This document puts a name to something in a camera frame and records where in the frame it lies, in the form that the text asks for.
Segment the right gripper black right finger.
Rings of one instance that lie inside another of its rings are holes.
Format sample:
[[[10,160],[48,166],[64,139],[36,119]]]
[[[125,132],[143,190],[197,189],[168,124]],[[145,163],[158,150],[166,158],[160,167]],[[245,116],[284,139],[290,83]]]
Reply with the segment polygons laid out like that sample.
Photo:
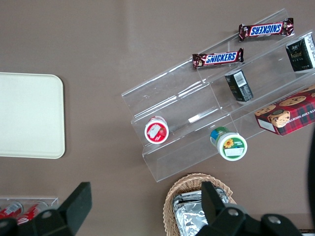
[[[286,217],[265,214],[255,220],[237,205],[225,206],[211,182],[201,185],[202,209],[208,224],[198,236],[301,236],[301,231]]]

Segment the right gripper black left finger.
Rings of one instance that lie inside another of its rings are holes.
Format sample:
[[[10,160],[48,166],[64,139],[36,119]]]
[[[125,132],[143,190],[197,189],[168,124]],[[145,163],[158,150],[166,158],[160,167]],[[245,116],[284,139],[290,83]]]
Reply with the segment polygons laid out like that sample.
[[[57,208],[47,209],[18,225],[14,218],[0,221],[2,236],[74,236],[92,208],[90,182],[82,182]]]

